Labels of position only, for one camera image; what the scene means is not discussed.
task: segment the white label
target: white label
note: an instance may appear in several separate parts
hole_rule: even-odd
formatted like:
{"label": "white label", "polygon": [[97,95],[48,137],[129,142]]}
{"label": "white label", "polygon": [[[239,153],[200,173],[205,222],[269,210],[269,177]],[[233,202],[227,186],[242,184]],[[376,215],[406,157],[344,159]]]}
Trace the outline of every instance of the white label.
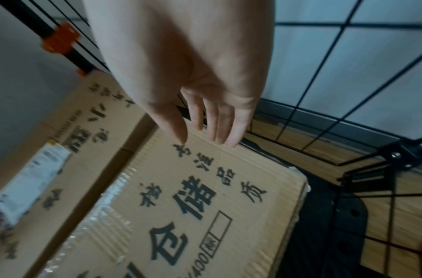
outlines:
{"label": "white label", "polygon": [[70,154],[58,143],[48,142],[0,191],[0,211],[9,224],[17,224],[57,176]]}

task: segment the cardboard box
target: cardboard box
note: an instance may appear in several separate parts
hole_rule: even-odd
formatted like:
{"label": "cardboard box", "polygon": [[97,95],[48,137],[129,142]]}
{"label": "cardboard box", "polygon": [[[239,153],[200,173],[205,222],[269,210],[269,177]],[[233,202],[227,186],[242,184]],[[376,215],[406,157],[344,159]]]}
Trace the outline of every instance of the cardboard box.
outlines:
{"label": "cardboard box", "polygon": [[0,164],[0,191],[49,140],[71,156],[15,227],[0,214],[0,278],[32,277],[154,128],[114,78],[97,71]]}
{"label": "cardboard box", "polygon": [[307,190],[247,148],[156,129],[39,277],[274,277]]}

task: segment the finger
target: finger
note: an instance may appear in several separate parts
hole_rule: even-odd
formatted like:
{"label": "finger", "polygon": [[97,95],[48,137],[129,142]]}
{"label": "finger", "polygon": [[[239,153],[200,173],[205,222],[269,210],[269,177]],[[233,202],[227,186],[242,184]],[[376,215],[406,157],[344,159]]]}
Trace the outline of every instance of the finger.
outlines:
{"label": "finger", "polygon": [[203,103],[206,108],[206,122],[208,127],[208,139],[215,141],[215,135],[217,131],[217,121],[219,117],[219,108],[217,104],[204,99]]}
{"label": "finger", "polygon": [[200,131],[203,129],[203,98],[188,93],[182,93],[188,103],[192,126]]}
{"label": "finger", "polygon": [[229,147],[235,147],[243,139],[254,112],[255,108],[235,109],[234,123],[227,140]]}
{"label": "finger", "polygon": [[234,107],[227,104],[219,105],[219,120],[217,122],[217,135],[215,137],[217,144],[224,144],[226,142],[233,121]]}
{"label": "finger", "polygon": [[188,139],[186,123],[174,103],[143,105],[142,108],[170,138],[180,145],[186,143]]}

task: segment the human hand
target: human hand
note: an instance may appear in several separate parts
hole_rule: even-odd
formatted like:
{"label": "human hand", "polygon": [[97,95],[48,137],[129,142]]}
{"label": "human hand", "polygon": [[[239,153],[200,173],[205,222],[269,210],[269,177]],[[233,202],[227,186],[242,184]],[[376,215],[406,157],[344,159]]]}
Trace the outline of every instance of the human hand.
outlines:
{"label": "human hand", "polygon": [[123,89],[179,144],[179,91],[193,126],[236,146],[263,92],[273,47],[273,0],[85,0],[94,36]]}

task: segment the floor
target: floor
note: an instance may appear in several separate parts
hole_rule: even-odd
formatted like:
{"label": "floor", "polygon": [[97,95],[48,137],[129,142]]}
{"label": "floor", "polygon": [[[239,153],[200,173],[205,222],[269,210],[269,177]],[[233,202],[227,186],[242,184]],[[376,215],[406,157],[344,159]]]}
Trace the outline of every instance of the floor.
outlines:
{"label": "floor", "polygon": [[[280,130],[281,127],[278,125],[260,120],[253,120],[250,132],[275,140],[279,135]],[[371,159],[343,167],[337,167],[267,141],[253,134],[248,133],[245,137],[257,143],[263,150],[337,185],[339,185],[339,182],[336,179],[341,177],[344,172],[378,161]],[[313,135],[288,127],[279,137],[278,142],[301,148],[312,139]],[[362,152],[353,150],[347,146],[326,141],[315,142],[307,151],[337,162],[346,161],[363,155]],[[389,193],[390,192],[388,191],[379,191],[372,194]],[[420,171],[402,173],[401,176],[397,178],[397,193],[422,193],[422,173],[420,173]],[[360,193],[359,195],[365,196],[371,195],[371,193]],[[367,236],[386,240],[390,198],[362,198],[362,201],[368,209]],[[418,250],[421,242],[422,197],[397,197],[395,199],[394,209],[393,243]],[[373,240],[365,240],[361,264],[382,273],[384,268],[385,246],[386,245]],[[419,256],[414,253],[392,247],[389,276],[392,278],[421,278],[419,260]]]}

